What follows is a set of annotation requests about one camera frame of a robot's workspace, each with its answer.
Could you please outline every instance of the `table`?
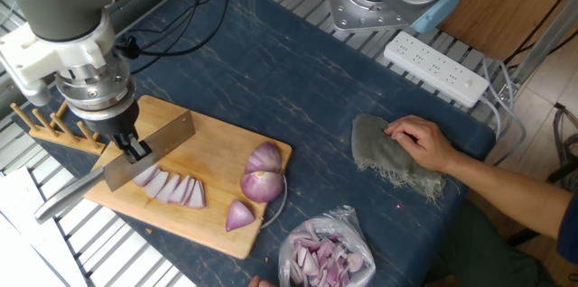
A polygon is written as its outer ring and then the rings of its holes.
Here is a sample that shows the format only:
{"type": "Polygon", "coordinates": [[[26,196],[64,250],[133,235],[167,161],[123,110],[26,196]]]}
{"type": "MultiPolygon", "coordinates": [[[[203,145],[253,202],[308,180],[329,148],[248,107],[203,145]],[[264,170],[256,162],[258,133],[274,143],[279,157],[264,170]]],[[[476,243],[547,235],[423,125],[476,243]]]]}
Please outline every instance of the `table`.
{"type": "MultiPolygon", "coordinates": [[[[138,27],[162,28],[190,1],[170,0],[138,27]]],[[[223,3],[212,0],[199,8],[175,50],[202,40],[223,3]]],[[[159,97],[294,148],[285,210],[259,234],[245,261],[160,229],[149,235],[148,225],[121,215],[199,286],[247,286],[255,274],[276,282],[278,249],[287,234],[342,204],[356,208],[375,257],[378,270],[370,285],[419,286],[466,189],[447,184],[436,205],[409,189],[395,189],[371,171],[359,172],[350,151],[353,119],[360,113],[389,121],[422,116],[436,122],[456,148],[478,159],[494,144],[486,125],[270,0],[231,0],[225,22],[205,48],[162,59],[135,79],[139,96],[159,97]]],[[[61,97],[52,93],[56,98],[49,108],[56,109],[61,97]]],[[[64,120],[75,121],[70,114],[64,120]]],[[[42,145],[77,177],[96,161],[93,155],[42,145]]],[[[269,206],[269,217],[277,206],[278,201],[269,206]]]]}

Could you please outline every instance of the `towel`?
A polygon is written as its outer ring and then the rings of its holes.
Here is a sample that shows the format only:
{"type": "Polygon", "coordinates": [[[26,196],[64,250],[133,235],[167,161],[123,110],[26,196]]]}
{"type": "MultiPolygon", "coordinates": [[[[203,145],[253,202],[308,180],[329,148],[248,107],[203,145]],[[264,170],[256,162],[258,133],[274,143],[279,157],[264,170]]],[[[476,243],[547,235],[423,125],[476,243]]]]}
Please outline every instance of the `towel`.
{"type": "Polygon", "coordinates": [[[351,150],[360,171],[371,168],[396,187],[409,186],[429,200],[442,195],[446,179],[414,161],[401,145],[384,134],[389,122],[372,115],[353,120],[351,150]]]}

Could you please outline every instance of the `power strip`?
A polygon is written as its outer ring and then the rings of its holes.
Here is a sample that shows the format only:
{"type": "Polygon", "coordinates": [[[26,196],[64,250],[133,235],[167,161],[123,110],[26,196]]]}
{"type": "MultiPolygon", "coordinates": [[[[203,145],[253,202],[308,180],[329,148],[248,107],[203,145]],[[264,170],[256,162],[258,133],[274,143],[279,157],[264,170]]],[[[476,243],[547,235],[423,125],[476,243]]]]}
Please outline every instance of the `power strip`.
{"type": "Polygon", "coordinates": [[[384,56],[466,107],[474,106],[489,85],[482,76],[406,32],[387,44],[384,56]]]}

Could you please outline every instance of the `wooden cutting board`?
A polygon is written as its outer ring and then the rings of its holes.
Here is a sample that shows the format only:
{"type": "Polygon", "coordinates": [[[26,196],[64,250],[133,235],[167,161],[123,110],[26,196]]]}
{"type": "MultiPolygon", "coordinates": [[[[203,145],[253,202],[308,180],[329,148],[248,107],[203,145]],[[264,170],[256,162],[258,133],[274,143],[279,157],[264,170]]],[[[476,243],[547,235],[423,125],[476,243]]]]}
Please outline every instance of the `wooden cutting board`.
{"type": "MultiPolygon", "coordinates": [[[[140,114],[135,126],[141,139],[186,111],[180,106],[148,96],[141,97],[138,105],[140,114]]],[[[191,113],[196,134],[162,158],[159,165],[161,170],[170,172],[171,176],[180,174],[183,178],[191,175],[202,181],[207,207],[189,209],[164,205],[147,198],[143,189],[133,182],[111,192],[102,181],[85,198],[226,255],[245,259],[255,243],[267,206],[265,203],[250,201],[241,192],[239,181],[243,177],[247,159],[258,145],[269,141],[279,149],[284,171],[291,157],[291,146],[209,116],[193,111],[191,113]],[[235,199],[243,202],[256,220],[246,227],[227,232],[225,221],[228,206],[235,199]]],[[[106,165],[120,153],[110,143],[94,168],[106,165]]]]}

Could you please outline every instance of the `person's arm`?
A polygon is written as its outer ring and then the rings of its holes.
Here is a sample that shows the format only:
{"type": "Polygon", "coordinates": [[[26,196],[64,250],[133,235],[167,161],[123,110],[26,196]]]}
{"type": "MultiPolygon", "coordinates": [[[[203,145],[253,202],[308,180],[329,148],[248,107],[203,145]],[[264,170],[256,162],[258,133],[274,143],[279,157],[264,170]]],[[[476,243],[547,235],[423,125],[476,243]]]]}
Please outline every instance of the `person's arm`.
{"type": "Polygon", "coordinates": [[[543,235],[558,237],[573,197],[570,192],[459,153],[436,124],[417,116],[391,123],[385,133],[398,141],[418,164],[453,176],[518,223],[543,235]]]}

